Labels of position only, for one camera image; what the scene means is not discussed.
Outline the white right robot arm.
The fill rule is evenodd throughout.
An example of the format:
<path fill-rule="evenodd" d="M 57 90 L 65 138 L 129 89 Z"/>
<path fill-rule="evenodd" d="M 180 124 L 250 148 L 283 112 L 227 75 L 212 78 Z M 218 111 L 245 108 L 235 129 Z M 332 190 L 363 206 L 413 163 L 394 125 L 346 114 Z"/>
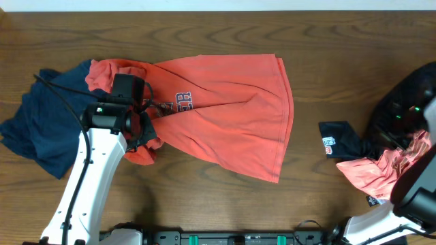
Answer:
<path fill-rule="evenodd" d="M 347 221 L 338 244 L 383 244 L 409 234 L 435 238 L 435 100 L 424 117 L 432 148 L 399 178 L 389 202 Z"/>

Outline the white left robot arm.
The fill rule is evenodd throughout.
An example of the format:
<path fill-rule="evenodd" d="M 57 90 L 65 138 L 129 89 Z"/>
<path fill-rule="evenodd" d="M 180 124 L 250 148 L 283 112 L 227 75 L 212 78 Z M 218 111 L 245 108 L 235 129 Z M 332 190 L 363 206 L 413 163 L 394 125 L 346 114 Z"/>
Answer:
<path fill-rule="evenodd" d="M 135 103 L 92 103 L 79 117 L 76 160 L 57 210 L 39 244 L 143 244 L 146 236 L 131 223 L 118 224 L 102 238 L 102 214 L 115 171 L 150 122 Z"/>

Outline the red soccer t-shirt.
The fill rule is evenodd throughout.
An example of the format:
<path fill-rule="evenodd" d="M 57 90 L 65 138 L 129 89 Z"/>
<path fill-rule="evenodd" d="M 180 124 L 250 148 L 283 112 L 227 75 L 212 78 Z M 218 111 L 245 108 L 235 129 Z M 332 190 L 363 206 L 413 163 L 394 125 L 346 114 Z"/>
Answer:
<path fill-rule="evenodd" d="M 169 144 L 225 169 L 278 182 L 294 119 L 283 60 L 274 54 L 198 55 L 143 63 L 92 61 L 86 83 L 110 92 L 116 74 L 151 85 L 149 108 L 157 137 L 127 160 L 150 165 Z"/>

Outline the pink and black jersey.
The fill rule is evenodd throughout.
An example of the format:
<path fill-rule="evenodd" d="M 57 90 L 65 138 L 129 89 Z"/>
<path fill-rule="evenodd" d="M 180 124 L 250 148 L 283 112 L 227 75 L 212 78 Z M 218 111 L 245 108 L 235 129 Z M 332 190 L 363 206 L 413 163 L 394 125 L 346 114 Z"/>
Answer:
<path fill-rule="evenodd" d="M 374 107 L 363 135 L 347 121 L 320 122 L 326 156 L 351 184 L 388 200 L 399 178 L 435 145 L 435 130 L 424 117 L 435 101 L 435 63 L 411 72 Z"/>

